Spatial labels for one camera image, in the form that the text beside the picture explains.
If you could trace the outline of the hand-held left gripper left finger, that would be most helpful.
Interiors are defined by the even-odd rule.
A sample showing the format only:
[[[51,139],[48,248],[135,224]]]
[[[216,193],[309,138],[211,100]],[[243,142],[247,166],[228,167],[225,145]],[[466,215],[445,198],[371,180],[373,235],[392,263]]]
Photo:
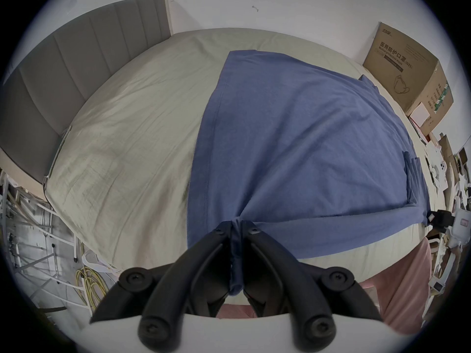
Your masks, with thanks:
[[[140,316],[137,336],[150,350],[176,350],[184,314],[216,317],[231,291],[232,222],[221,222],[176,262],[121,273],[90,324]]]

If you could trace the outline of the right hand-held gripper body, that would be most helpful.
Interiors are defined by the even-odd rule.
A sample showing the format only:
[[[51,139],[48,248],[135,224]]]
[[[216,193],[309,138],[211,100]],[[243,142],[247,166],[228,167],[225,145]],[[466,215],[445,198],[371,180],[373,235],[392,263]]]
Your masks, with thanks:
[[[437,211],[437,230],[448,237],[448,244],[468,244],[471,237],[471,212],[457,208],[455,213]]]

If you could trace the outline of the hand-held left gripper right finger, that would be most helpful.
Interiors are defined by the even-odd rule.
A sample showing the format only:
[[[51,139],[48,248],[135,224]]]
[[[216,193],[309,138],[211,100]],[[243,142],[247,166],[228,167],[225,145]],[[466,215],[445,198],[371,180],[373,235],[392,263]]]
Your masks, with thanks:
[[[235,240],[235,291],[243,291],[258,317],[290,314],[295,346],[322,350],[337,333],[333,314],[382,321],[354,275],[299,262],[251,221],[240,221]]]

